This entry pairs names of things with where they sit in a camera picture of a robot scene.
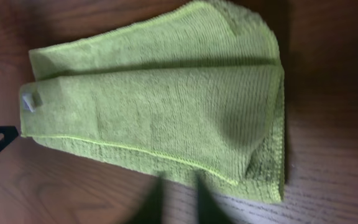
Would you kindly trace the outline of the light green microfiber cloth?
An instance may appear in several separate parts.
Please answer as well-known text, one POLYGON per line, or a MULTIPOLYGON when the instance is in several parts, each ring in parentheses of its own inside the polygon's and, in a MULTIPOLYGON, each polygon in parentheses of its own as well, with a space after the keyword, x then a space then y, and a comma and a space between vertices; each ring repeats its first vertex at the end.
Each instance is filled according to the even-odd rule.
POLYGON ((29 52, 38 92, 21 134, 187 186, 277 203, 284 184, 284 71, 273 31, 227 1, 29 52))

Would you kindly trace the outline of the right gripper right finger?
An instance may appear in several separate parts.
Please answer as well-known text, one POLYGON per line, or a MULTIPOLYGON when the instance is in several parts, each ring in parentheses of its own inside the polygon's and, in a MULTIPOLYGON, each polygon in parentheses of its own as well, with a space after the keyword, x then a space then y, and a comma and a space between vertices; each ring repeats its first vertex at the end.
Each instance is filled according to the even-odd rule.
POLYGON ((199 224, 233 224, 228 215, 215 201, 212 192, 199 175, 197 183, 197 215, 199 224))

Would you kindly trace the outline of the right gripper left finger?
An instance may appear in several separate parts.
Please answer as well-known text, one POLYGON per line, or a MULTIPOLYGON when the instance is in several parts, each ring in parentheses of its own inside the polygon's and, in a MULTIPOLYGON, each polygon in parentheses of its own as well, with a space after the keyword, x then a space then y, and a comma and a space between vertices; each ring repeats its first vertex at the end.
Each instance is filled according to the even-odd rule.
POLYGON ((125 224, 162 224, 164 180, 159 176, 138 211, 125 224))

